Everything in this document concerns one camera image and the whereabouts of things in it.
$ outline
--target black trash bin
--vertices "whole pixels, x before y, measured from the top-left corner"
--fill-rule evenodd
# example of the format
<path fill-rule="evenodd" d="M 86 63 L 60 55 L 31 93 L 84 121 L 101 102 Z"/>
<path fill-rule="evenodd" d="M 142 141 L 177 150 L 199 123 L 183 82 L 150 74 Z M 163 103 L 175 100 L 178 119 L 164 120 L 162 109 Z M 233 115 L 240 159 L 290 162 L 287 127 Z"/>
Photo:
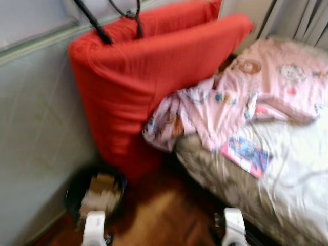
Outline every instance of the black trash bin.
<path fill-rule="evenodd" d="M 116 168 L 106 164 L 94 164 L 81 168 L 73 177 L 65 196 L 65 207 L 74 222 L 79 222 L 79 209 L 92 177 L 98 173 L 109 174 L 115 178 L 121 197 L 114 210 L 106 216 L 105 224 L 116 221 L 123 213 L 123 201 L 127 180 Z"/>

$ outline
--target cartoon print fabric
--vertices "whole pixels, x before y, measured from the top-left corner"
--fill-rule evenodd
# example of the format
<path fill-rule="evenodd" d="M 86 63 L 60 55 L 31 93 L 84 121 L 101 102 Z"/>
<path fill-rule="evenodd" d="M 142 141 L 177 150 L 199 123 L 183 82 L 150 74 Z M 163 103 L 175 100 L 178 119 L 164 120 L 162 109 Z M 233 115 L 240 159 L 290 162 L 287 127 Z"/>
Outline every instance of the cartoon print fabric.
<path fill-rule="evenodd" d="M 292 42 L 258 40 L 223 73 L 165 98 L 143 129 L 151 145 L 172 151 L 197 132 L 217 150 L 248 121 L 308 124 L 328 105 L 328 65 Z"/>

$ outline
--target window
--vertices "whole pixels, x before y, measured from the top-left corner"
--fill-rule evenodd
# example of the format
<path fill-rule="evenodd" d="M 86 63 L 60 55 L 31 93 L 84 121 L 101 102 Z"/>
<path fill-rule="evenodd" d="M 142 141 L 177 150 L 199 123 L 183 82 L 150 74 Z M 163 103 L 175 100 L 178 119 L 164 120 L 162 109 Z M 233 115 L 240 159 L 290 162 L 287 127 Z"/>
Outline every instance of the window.
<path fill-rule="evenodd" d="M 74 22 L 62 0 L 1 0 L 0 51 Z"/>

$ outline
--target book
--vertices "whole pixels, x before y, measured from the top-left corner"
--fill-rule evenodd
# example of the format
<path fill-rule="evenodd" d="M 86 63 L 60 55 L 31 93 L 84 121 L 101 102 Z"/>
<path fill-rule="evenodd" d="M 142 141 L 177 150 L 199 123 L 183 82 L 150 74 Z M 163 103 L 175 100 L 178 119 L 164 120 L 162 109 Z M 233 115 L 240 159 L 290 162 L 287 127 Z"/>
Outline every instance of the book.
<path fill-rule="evenodd" d="M 231 137 L 221 153 L 255 178 L 262 178 L 273 156 L 240 136 Z"/>

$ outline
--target mattress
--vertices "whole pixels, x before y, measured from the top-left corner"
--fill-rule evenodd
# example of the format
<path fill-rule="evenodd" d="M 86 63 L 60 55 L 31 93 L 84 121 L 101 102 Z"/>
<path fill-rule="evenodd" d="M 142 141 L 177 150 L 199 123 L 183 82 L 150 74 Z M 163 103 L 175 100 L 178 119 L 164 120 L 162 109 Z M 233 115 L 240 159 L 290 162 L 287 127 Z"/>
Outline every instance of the mattress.
<path fill-rule="evenodd" d="M 205 150 L 197 135 L 181 138 L 175 151 L 197 182 L 281 245 L 328 245 L 328 112 L 308 126 L 259 122 L 237 134 L 273 155 L 261 180 Z"/>

